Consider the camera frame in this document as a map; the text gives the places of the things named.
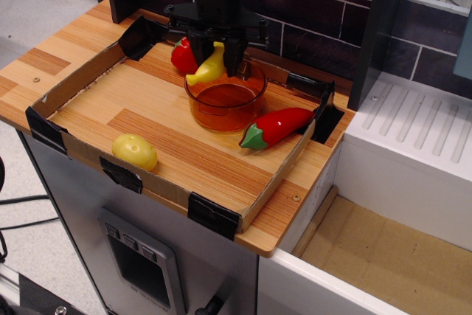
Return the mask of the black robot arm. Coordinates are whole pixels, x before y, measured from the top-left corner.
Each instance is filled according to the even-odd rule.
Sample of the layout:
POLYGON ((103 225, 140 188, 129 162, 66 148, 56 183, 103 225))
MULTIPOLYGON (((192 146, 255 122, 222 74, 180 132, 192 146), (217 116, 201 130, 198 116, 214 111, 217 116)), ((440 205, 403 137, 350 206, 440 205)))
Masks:
POLYGON ((213 53, 213 44, 224 45, 223 64, 229 76, 237 74, 249 45, 265 49, 269 20, 246 9, 241 0, 194 0, 164 9, 169 28, 187 36, 197 64, 213 53))

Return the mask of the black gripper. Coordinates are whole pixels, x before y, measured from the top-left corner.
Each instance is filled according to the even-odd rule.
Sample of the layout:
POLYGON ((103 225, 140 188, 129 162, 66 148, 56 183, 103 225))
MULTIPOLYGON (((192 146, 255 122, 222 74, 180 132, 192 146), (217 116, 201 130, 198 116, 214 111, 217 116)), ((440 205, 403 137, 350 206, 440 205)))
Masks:
POLYGON ((195 28, 205 33, 188 32, 187 38, 200 66, 214 51, 213 41, 224 42, 223 63, 229 77, 236 75, 247 46, 268 45, 269 20, 242 5, 242 0, 193 0, 169 4, 164 12, 170 26, 181 31, 195 28))

